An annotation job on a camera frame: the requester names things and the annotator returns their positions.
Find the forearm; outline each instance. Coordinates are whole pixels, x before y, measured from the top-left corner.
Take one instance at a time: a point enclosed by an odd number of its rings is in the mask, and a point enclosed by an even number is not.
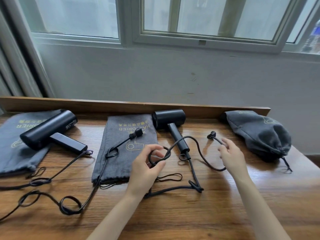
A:
[[[257,240],[290,240],[250,177],[235,180]]]
[[[126,194],[96,227],[87,240],[118,239],[140,201],[140,198]]]

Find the wooden table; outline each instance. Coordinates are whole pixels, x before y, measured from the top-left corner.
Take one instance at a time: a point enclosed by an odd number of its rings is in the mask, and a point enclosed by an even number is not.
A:
[[[78,160],[55,178],[52,184],[39,188],[50,192],[57,199],[73,195],[81,202],[87,199],[92,190],[91,174],[107,115],[183,108],[188,119],[179,130],[183,136],[191,135],[199,141],[201,150],[210,163],[216,167],[223,166],[217,151],[218,144],[206,138],[214,130],[218,138],[229,138],[241,148],[252,180],[290,237],[320,239],[320,169],[292,147],[286,159],[293,173],[284,173],[282,161],[279,164],[264,163],[246,149],[244,142],[233,134],[228,125],[215,119],[224,111],[237,109],[250,109],[267,115],[269,108],[16,97],[0,98],[0,105],[9,112],[64,108],[78,114],[76,128],[68,131],[67,135],[88,145],[94,151],[92,157]],[[0,123],[10,115],[3,115]],[[158,132],[158,142],[167,147],[173,144],[171,136],[165,132]],[[227,171],[216,172],[204,165],[195,143],[191,140],[187,140],[187,143],[196,174],[205,190],[197,193],[195,190],[181,189],[143,200],[119,239],[254,239],[233,178]],[[153,190],[188,185],[188,180],[192,179],[189,164],[179,161],[177,155],[178,151],[175,149],[161,174],[182,173],[182,182],[158,182],[154,184]],[[43,176],[52,176],[73,158],[73,153],[53,146],[40,164],[47,167]],[[6,186],[26,182],[24,176],[2,178],[0,181],[1,185]],[[86,239],[123,196],[126,187],[123,184],[108,190],[99,189],[82,215],[62,215],[50,199],[41,197],[34,205],[19,208],[0,223],[0,239]],[[1,192],[0,216],[11,211],[18,199],[33,189]]]

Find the window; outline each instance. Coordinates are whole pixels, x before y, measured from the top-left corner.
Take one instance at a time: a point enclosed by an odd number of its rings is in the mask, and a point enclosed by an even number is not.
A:
[[[122,46],[319,53],[320,0],[19,0],[31,31]]]

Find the person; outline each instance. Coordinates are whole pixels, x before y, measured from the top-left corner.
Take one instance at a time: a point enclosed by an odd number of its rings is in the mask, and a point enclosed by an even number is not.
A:
[[[248,217],[252,223],[257,240],[290,240],[282,225],[251,180],[242,151],[229,139],[223,138],[225,145],[219,147],[220,158],[232,175]],[[153,150],[154,155],[164,157],[159,151],[160,145],[146,145],[133,161],[128,187],[123,198],[96,227],[87,240],[118,239],[123,228],[138,207],[143,196],[152,187],[155,179],[165,166],[160,161],[153,168],[146,164],[147,156]]]

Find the wall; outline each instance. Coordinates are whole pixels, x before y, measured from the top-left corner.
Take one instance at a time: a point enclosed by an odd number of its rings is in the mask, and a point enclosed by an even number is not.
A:
[[[59,98],[267,106],[305,154],[320,154],[320,65],[285,55],[39,44]]]

